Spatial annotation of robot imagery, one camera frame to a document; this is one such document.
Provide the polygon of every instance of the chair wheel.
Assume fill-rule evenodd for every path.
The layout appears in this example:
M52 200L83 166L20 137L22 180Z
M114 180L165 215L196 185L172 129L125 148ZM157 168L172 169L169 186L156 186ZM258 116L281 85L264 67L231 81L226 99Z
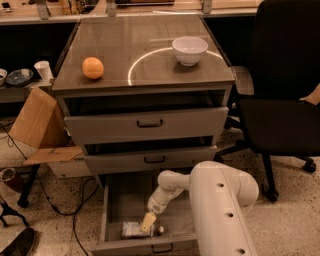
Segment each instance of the chair wheel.
M265 193L265 197L271 202L276 202L279 197L279 192L277 190L268 190Z
M313 173L316 171L316 164L313 161L307 161L303 166L303 170L309 173Z
M222 164L224 163L222 156L217 156L217 155L214 157L213 161L216 161L216 162L222 163Z
M224 129L230 130L231 127L232 127L231 123L227 120L227 121L225 122L225 124L224 124Z

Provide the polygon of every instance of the small bottle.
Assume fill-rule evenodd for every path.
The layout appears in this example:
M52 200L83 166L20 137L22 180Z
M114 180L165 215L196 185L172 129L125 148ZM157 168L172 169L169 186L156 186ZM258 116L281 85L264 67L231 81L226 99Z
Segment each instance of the small bottle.
M143 237L153 237L161 235L164 232L164 228L160 226L156 228L153 224L150 229L146 232L141 231L140 222L123 222L122 225L122 238L143 238Z

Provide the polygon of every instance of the desk leg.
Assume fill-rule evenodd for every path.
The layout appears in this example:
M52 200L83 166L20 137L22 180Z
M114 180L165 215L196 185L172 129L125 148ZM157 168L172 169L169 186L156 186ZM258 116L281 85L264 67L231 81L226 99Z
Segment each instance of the desk leg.
M20 195L20 198L18 200L18 205L22 208L27 208L28 206L28 195L30 193L30 189L33 185L33 182L37 176L37 173L38 173L38 169L40 167L40 164L36 164L36 165L32 165L31 166L31 170L30 170L30 173L29 173L29 176L28 176L28 179L26 181L26 184L24 185L24 188L23 188L23 191Z

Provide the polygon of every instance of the cable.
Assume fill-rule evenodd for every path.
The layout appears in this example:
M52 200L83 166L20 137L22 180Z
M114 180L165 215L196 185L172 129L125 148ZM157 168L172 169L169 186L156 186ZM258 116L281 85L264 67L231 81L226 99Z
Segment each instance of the cable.
M14 123L14 121L13 122L11 122L11 123L8 123L8 124L6 124L6 125L3 125L1 122L0 122L0 125L1 125L1 128L4 130L4 128L3 127L8 127L8 126L11 126L12 124ZM5 139L5 138L8 138L8 135L6 135L6 136L4 136L4 137L1 137L0 138L0 140L2 140L2 139Z
M6 126L9 126L9 125L3 126L3 125L1 124L1 122L0 122L0 126L1 126L1 128L4 130L4 132L7 134L7 136L8 136L8 141L9 141L9 140L12 141L12 143L13 143L12 146L14 145L14 146L19 150L19 152L20 152L21 155L24 157L24 159L27 159L27 157L23 154L22 150L21 150L21 149L18 147L18 145L15 143L14 139L9 135L9 133L8 133L7 130L5 129L5 127L6 127ZM89 179L87 179L87 180L83 183L83 185L82 185L82 189L81 189L81 202L80 202L80 204L78 205L77 209L76 209L74 212L63 213L63 212L61 212L61 211L58 209L57 206L55 206L54 204L51 203L50 197L48 196L47 192L45 191L44 186L43 186L43 183L42 183L42 180L41 180L41 178L40 178L40 176L39 176L38 173L37 173L37 177L38 177L38 179L39 179L39 181L40 181L40 185L41 185L42 191L43 191L43 193L45 194L45 197L46 197L49 205L51 206L51 208L52 208L56 213L58 213L59 215L62 215L62 216L73 216L73 217L72 217L72 231L73 231L74 236L75 236L75 238L76 238L76 240L77 240L77 243L79 244L79 246L80 246L80 248L82 249L82 251L85 253L86 256L89 256L88 253L87 253L87 251L86 251L86 250L84 249L84 247L82 246L82 244L81 244L81 242L80 242L80 240L79 240L79 238L78 238L77 232L76 232L76 215L77 215L77 214L79 213L79 211L81 210L83 204L84 204L85 202L87 202L87 201L97 192L97 190L98 190L98 188L99 188L99 185L97 184L97 186L96 186L96 188L94 189L94 191L93 191L86 199L84 199L84 189L85 189L86 184L87 184L90 180L95 180L94 178L89 178Z

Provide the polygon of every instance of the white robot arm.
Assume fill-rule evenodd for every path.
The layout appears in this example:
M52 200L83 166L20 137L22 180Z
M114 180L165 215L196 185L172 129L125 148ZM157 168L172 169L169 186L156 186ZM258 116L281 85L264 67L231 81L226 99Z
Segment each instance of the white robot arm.
M259 195L250 174L205 161L190 175L163 171L158 183L141 227L152 225L155 214L161 214L172 199L188 190L201 256L257 255L240 209L254 204Z

